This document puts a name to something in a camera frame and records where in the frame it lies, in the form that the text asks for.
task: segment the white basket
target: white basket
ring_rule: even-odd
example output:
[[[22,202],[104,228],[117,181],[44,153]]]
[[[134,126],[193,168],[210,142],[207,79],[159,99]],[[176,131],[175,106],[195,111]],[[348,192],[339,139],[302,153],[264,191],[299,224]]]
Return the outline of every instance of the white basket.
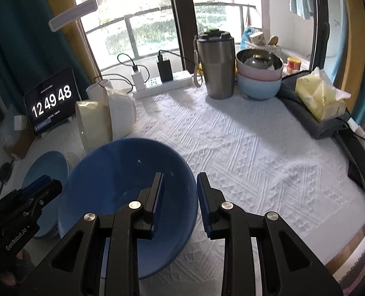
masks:
[[[282,56],[282,47],[280,47],[280,46],[270,46],[270,45],[257,46],[256,44],[253,44],[253,43],[250,43],[247,41],[245,43],[245,47],[247,49],[260,49],[260,50],[269,51],[271,53],[274,53],[280,59]]]

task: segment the digital clock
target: digital clock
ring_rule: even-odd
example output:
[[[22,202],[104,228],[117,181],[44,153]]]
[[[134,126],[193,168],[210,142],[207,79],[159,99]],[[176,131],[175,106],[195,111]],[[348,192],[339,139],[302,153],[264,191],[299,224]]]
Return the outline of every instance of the digital clock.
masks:
[[[26,113],[36,136],[75,114],[80,101],[73,69],[67,67],[24,95]]]

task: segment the stacked bowls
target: stacked bowls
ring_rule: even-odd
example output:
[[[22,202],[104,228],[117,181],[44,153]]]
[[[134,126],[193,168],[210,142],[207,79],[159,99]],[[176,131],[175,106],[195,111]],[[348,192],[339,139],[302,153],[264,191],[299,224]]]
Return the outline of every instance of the stacked bowls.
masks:
[[[250,98],[265,100],[279,91],[284,63],[275,54],[260,49],[241,50],[236,63],[237,83]]]

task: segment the pink fabric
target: pink fabric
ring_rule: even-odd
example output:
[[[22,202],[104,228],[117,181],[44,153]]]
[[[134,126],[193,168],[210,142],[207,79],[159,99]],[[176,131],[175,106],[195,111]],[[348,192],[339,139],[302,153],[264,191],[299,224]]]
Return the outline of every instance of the pink fabric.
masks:
[[[356,280],[353,282],[353,284],[351,286],[349,286],[348,288],[343,290],[344,296],[348,296],[350,293],[352,293],[352,291],[356,288],[356,286],[361,282],[364,275],[365,275],[365,266],[363,267],[361,273],[356,278]]]

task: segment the black tumbler lid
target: black tumbler lid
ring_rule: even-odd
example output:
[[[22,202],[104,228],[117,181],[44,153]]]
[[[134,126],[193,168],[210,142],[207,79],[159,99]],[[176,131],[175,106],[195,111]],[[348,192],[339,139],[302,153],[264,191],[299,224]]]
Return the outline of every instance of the black tumbler lid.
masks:
[[[233,40],[230,33],[219,29],[210,29],[209,31],[200,33],[197,39],[198,42],[220,42],[230,40]]]

